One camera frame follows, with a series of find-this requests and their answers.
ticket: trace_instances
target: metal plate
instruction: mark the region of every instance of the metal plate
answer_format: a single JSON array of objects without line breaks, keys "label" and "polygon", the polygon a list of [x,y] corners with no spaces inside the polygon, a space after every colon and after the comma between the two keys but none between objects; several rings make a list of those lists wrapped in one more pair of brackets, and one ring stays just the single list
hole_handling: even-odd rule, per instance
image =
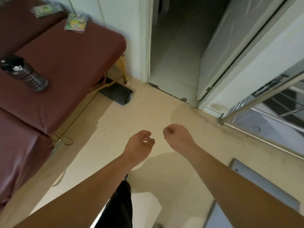
[{"label": "metal plate", "polygon": [[[230,164],[230,168],[247,178],[266,192],[270,193],[281,202],[285,203],[289,207],[299,211],[300,202],[296,200],[294,197],[281,190],[276,185],[272,184],[270,181],[238,161],[237,159],[233,159]],[[221,210],[219,205],[214,202],[211,208],[211,211],[208,215],[207,221],[204,225],[204,228],[233,228],[230,224],[229,220],[225,216],[224,212]]]}]

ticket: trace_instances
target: wooden table leg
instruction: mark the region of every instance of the wooden table leg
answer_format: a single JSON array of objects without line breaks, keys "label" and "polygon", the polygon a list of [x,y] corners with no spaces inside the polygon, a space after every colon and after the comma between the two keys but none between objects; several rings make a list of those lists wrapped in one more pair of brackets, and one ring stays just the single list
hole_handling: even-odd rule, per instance
[{"label": "wooden table leg", "polygon": [[123,73],[123,79],[124,79],[124,83],[126,84],[128,82],[128,77],[127,77],[127,73],[126,73],[126,59],[125,59],[125,55],[123,54],[120,57],[120,64],[121,64],[121,70]]}]

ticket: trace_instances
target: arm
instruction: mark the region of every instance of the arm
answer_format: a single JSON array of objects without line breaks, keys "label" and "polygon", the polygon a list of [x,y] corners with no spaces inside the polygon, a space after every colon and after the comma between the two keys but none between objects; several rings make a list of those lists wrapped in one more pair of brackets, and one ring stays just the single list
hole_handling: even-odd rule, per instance
[{"label": "arm", "polygon": [[164,129],[169,145],[192,164],[234,228],[303,227],[304,217],[204,151],[181,125]]},{"label": "arm", "polygon": [[124,176],[150,154],[155,143],[150,136],[146,130],[132,136],[123,154],[15,228],[90,227]]}]

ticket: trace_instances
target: white door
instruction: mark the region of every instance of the white door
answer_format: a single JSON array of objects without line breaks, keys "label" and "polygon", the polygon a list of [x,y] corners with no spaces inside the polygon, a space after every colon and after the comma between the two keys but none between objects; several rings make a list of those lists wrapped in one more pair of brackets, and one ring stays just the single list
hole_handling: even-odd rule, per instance
[{"label": "white door", "polygon": [[283,0],[230,0],[202,59],[197,99],[211,89]]}]

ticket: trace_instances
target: maroon padded table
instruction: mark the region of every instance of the maroon padded table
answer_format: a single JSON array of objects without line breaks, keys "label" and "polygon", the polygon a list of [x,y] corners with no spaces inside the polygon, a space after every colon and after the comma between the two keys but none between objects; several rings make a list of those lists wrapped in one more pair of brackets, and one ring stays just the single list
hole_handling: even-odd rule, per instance
[{"label": "maroon padded table", "polygon": [[65,31],[66,20],[24,46],[16,55],[47,78],[34,92],[0,70],[0,108],[52,135],[126,49],[124,37],[89,21],[83,34]]},{"label": "maroon padded table", "polygon": [[0,7],[0,59],[21,49],[66,17],[65,13],[56,13],[36,18],[30,9],[44,4],[41,0],[10,0]]},{"label": "maroon padded table", "polygon": [[45,163],[51,137],[0,109],[0,212],[12,195]]}]

